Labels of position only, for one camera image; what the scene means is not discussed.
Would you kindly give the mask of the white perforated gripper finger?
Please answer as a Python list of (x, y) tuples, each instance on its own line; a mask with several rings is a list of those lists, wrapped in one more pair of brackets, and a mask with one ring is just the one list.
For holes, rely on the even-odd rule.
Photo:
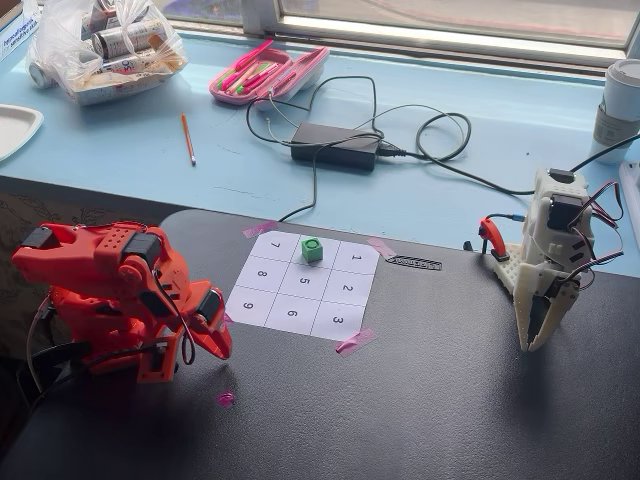
[(529, 294), (514, 295), (514, 310), (517, 324), (520, 348), (527, 351), (529, 348), (528, 330), (530, 322), (530, 312), (532, 308), (532, 296)]

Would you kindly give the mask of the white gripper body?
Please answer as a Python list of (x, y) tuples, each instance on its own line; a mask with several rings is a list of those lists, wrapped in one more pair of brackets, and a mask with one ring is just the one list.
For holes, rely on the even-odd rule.
[(537, 265), (521, 263), (515, 270), (514, 299), (522, 301), (533, 297), (553, 299), (567, 296), (577, 299), (580, 295), (580, 278), (568, 279), (569, 272), (554, 268), (549, 262)]

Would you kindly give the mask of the white smooth gripper finger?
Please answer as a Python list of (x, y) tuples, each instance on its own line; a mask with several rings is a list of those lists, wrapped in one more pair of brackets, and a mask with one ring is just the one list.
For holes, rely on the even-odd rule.
[(529, 344), (529, 351), (538, 350), (551, 338), (572, 306), (573, 291), (571, 289), (562, 289), (558, 295), (550, 301), (542, 326)]

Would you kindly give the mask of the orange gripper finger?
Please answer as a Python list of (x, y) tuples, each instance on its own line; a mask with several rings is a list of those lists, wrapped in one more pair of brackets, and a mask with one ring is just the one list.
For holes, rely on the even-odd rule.
[(191, 319), (189, 321), (189, 330), (197, 345), (209, 353), (216, 353), (218, 351), (218, 346), (214, 338), (217, 330), (214, 326), (199, 319)]
[(232, 339), (228, 329), (228, 316), (223, 314), (208, 338), (208, 351), (218, 358), (229, 358), (232, 351)]

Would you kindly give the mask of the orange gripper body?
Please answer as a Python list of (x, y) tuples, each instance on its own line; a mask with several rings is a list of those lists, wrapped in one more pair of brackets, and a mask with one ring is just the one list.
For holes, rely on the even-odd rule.
[(192, 283), (193, 325), (217, 325), (224, 315), (224, 299), (210, 282)]

